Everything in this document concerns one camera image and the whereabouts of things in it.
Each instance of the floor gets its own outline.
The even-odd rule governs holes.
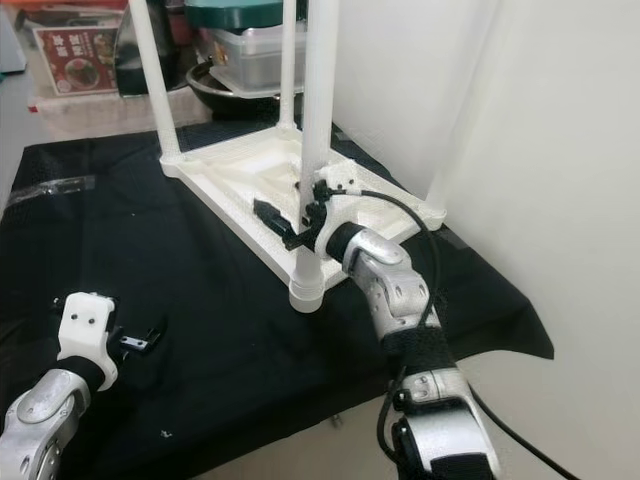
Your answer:
[[[49,141],[38,115],[27,111],[30,88],[30,79],[26,75],[9,76],[0,84],[0,212],[9,195],[23,148]],[[500,372],[504,365],[517,366],[524,362],[542,361],[510,352],[492,352],[464,360],[460,365],[480,394],[485,396],[486,393],[485,400],[489,405],[495,405],[509,394],[501,393],[499,387],[494,388],[500,376],[496,372]],[[513,375],[512,388],[517,387],[517,380],[526,381],[516,378],[517,375],[517,372]],[[375,440],[375,422],[380,402],[380,399],[372,400],[342,413],[344,424],[341,428],[336,429],[329,421],[322,422],[222,465],[197,479],[395,479],[397,476],[393,466],[384,458]],[[520,405],[518,412],[527,415],[526,406]],[[511,422],[509,418],[505,420],[517,428],[517,422]],[[486,418],[485,423],[502,464],[503,479],[560,478]]]

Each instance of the green lid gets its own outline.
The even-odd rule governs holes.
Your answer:
[[[273,27],[282,23],[282,0],[186,0],[185,12],[195,28]]]

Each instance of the black cloth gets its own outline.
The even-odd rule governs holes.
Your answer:
[[[180,130],[195,148],[264,128],[216,122]],[[354,143],[334,148],[389,173]],[[152,355],[132,358],[94,398],[65,450],[63,479],[185,478],[312,426],[385,391],[388,376],[364,296],[345,281],[312,315],[158,163],[154,132],[29,147],[14,190],[95,175],[95,188],[16,204],[0,224],[2,413],[55,362],[56,297],[119,300],[131,336],[168,322]],[[420,235],[404,243],[429,278]],[[437,308],[457,359],[553,346],[530,302],[453,232],[438,233]]]

